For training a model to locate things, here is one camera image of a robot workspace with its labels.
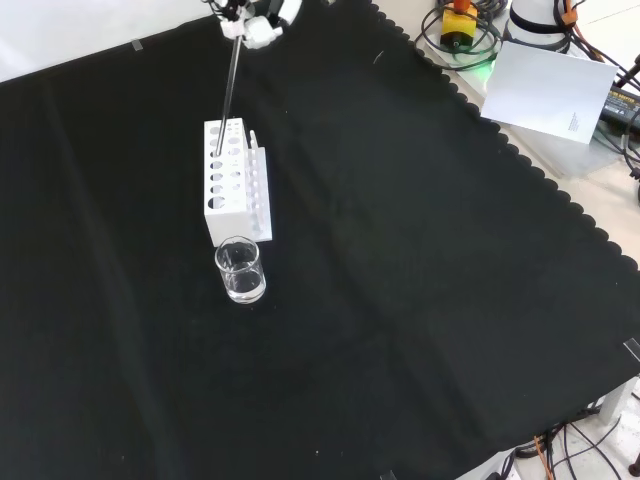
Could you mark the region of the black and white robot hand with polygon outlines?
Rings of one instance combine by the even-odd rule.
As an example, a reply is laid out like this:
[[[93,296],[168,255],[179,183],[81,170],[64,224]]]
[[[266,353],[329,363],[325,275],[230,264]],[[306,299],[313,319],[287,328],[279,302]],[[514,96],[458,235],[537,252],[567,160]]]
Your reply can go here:
[[[217,0],[206,4],[225,38],[240,39],[247,49],[257,50],[273,43],[294,23],[302,1]]]

